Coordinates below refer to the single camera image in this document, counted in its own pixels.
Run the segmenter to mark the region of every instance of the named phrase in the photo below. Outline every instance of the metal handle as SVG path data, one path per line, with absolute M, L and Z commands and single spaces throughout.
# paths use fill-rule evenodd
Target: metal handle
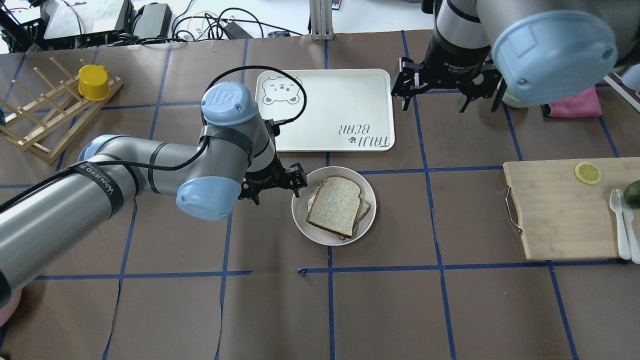
M 511 221 L 511 223 L 518 228 L 518 232 L 520 234 L 522 234 L 522 227 L 520 227 L 520 225 L 518 225 L 517 222 L 515 222 L 513 220 L 513 217 L 511 216 L 511 208 L 509 207 L 509 196 L 511 195 L 511 187 L 509 186 L 507 188 L 507 195 L 504 197 L 504 204 L 507 206 L 507 214 L 509 215 L 509 220 Z

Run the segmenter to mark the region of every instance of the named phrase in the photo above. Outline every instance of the fork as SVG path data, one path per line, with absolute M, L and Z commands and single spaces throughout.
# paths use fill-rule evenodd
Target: fork
M 631 209 L 629 204 L 625 202 L 622 190 L 617 189 L 616 192 L 618 193 L 618 198 L 622 205 L 622 215 L 625 219 L 625 228 L 627 228 L 627 240 L 629 241 L 629 248 L 631 249 L 631 261 L 635 264 L 640 264 L 640 247 L 638 247 L 636 233 L 634 232 L 632 225 L 632 222 L 634 221 L 634 211 Z
M 629 260 L 631 258 L 631 249 L 629 249 L 629 241 L 627 240 L 627 232 L 622 217 L 622 203 L 618 196 L 618 189 L 611 190 L 609 207 L 616 214 L 616 223 L 618 225 L 618 254 L 624 260 Z

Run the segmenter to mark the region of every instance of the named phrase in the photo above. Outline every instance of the cartoon bear face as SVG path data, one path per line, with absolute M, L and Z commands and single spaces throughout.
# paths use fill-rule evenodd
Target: cartoon bear face
M 297 76 L 296 81 L 302 84 Z M 284 76 L 269 77 L 262 82 L 262 89 L 264 90 L 262 102 L 267 105 L 273 104 L 274 101 L 286 101 L 289 104 L 296 104 L 300 101 L 298 95 L 300 87 Z

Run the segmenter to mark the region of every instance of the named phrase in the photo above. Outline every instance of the tabletop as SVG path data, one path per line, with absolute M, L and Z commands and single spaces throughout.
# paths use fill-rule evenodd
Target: tabletop
M 242 64 L 384 69 L 420 59 L 430 31 L 98 47 L 0 57 L 0 96 L 47 85 L 33 67 L 79 59 L 124 80 L 50 167 L 0 142 L 0 200 L 73 164 L 102 134 L 196 145 L 198 102 Z M 253 91 L 257 70 L 233 74 Z M 552 119 L 539 107 L 458 113 L 459 92 L 394 99 L 385 152 L 281 153 L 308 172 L 362 174 L 378 200 L 369 232 L 343 247 L 304 237 L 291 192 L 238 202 L 223 222 L 144 193 L 29 284 L 1 329 L 10 359 L 631 359 L 640 352 L 640 267 L 525 259 L 504 207 L 505 161 L 640 156 L 640 115 L 609 85 L 603 115 Z

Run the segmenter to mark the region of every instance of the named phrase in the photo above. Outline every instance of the lemon slice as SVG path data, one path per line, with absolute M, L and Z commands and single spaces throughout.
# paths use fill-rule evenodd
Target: lemon slice
M 578 180 L 589 185 L 597 184 L 602 179 L 600 169 L 592 163 L 579 163 L 575 166 L 573 173 Z

